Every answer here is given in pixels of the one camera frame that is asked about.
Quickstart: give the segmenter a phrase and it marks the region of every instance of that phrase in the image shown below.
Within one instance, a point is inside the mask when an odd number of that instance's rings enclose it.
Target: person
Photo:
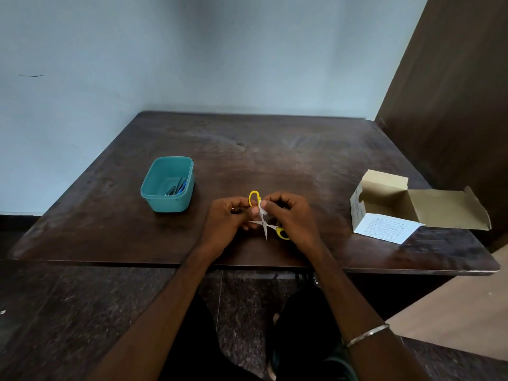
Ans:
[[[401,340],[367,303],[323,243],[305,198],[266,196],[261,207],[282,224],[307,256],[312,281],[287,301],[270,332],[271,377],[284,380],[429,379]],[[237,229],[255,227],[248,199],[212,202],[202,234],[161,293],[106,353],[89,379],[254,380],[220,351],[212,317],[198,286]]]

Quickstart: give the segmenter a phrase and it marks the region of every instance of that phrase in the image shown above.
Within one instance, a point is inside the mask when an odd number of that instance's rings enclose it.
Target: dark trousers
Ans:
[[[325,295],[307,284],[291,295],[267,338],[268,358],[285,380],[356,380]],[[212,315],[196,295],[159,380],[259,380],[220,350]]]

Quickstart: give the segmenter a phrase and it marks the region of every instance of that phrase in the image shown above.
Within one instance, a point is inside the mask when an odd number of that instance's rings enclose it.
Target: silver bangle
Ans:
[[[355,343],[357,343],[357,342],[359,342],[359,341],[363,340],[364,338],[367,338],[367,337],[369,337],[369,336],[371,336],[371,335],[374,335],[374,334],[376,334],[376,333],[381,332],[381,330],[384,330],[384,329],[389,329],[389,328],[390,328],[390,325],[388,325],[388,324],[384,324],[384,325],[378,326],[377,328],[370,329],[368,332],[363,333],[363,334],[359,335],[359,336],[358,336],[358,337],[356,337],[356,338],[353,338],[353,339],[351,340],[351,342],[350,342],[350,343],[348,343],[348,344],[346,345],[346,347],[350,347],[351,345],[354,345]]]

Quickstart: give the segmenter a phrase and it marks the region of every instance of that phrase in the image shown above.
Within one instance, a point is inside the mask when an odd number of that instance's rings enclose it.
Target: blue plastic box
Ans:
[[[194,189],[193,167],[194,162],[187,156],[163,156],[155,159],[141,186],[141,196],[155,212],[185,211]],[[181,177],[187,178],[184,190],[177,195],[165,196]]]

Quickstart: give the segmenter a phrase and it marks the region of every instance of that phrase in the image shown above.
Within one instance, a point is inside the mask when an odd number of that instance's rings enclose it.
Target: right hand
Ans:
[[[283,202],[289,208],[282,208]],[[261,201],[261,207],[282,223],[284,231],[309,259],[326,248],[307,200],[288,192],[274,192]]]

